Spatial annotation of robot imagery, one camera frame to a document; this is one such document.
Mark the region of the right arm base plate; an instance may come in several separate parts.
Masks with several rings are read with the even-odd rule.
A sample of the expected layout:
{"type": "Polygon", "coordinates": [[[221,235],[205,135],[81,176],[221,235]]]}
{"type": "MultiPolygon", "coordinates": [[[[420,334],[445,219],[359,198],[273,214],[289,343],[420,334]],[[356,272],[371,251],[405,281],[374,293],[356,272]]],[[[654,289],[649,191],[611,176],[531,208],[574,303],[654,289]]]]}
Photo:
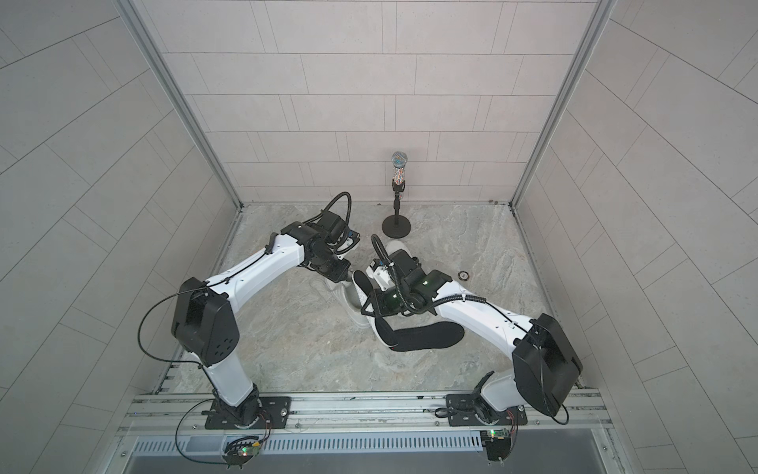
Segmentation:
{"type": "Polygon", "coordinates": [[[509,407],[503,412],[486,410],[484,402],[471,394],[447,394],[444,406],[434,411],[452,427],[510,427],[525,426],[528,419],[523,406],[509,407]]]}

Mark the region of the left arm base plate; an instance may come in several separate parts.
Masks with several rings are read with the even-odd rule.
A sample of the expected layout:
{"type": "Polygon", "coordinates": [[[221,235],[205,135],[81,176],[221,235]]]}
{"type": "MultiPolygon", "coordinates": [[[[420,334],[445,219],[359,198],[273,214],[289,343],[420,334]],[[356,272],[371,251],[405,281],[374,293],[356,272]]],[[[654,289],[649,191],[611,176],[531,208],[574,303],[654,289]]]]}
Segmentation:
{"type": "Polygon", "coordinates": [[[228,408],[214,399],[205,416],[205,430],[264,430],[284,429],[289,417],[291,398],[284,396],[259,397],[244,408],[228,408]]]}

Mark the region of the white sneaker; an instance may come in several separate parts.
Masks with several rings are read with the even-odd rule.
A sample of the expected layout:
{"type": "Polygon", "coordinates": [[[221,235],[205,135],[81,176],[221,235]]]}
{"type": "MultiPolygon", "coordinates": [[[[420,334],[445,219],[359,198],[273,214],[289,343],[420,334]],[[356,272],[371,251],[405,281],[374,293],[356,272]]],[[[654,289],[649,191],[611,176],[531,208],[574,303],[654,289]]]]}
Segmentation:
{"type": "Polygon", "coordinates": [[[367,329],[371,326],[373,319],[361,313],[361,292],[355,285],[353,271],[349,271],[347,279],[341,282],[331,282],[328,280],[327,289],[331,296],[337,300],[341,308],[343,308],[345,315],[357,328],[367,329]]]}
{"type": "MultiPolygon", "coordinates": [[[[390,240],[387,244],[384,245],[384,248],[390,257],[399,251],[410,253],[408,246],[400,240],[390,240]]],[[[381,260],[381,256],[376,253],[374,259],[372,260],[372,263],[367,267],[366,271],[370,277],[373,277],[377,272],[381,273],[384,267],[385,265],[381,260]]]]}

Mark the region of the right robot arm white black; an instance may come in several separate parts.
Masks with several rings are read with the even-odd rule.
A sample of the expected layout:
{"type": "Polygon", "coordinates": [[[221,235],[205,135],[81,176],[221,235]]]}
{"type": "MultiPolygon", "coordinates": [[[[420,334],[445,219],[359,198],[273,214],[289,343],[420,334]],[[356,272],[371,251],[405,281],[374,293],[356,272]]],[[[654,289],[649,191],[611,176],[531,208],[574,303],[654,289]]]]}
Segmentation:
{"type": "Polygon", "coordinates": [[[438,270],[426,272],[405,249],[385,254],[353,274],[360,312],[378,339],[398,353],[441,350],[473,332],[511,362],[475,387],[473,412],[493,424],[512,407],[528,405],[556,419],[582,374],[582,363],[560,323],[507,311],[438,270]]]}

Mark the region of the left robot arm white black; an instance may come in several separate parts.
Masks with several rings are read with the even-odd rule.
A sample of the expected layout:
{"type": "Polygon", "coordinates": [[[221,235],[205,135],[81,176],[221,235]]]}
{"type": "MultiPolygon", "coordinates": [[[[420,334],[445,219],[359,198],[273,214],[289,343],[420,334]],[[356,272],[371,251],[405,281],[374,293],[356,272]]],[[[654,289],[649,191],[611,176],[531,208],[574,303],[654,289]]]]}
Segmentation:
{"type": "Polygon", "coordinates": [[[345,282],[351,263],[343,255],[359,243],[349,217],[324,209],[270,235],[262,250],[207,280],[188,278],[177,299],[172,336],[191,355],[213,387],[216,408],[231,423],[248,428],[259,418],[260,392],[237,355],[236,312],[287,271],[302,268],[333,284],[345,282]]]}

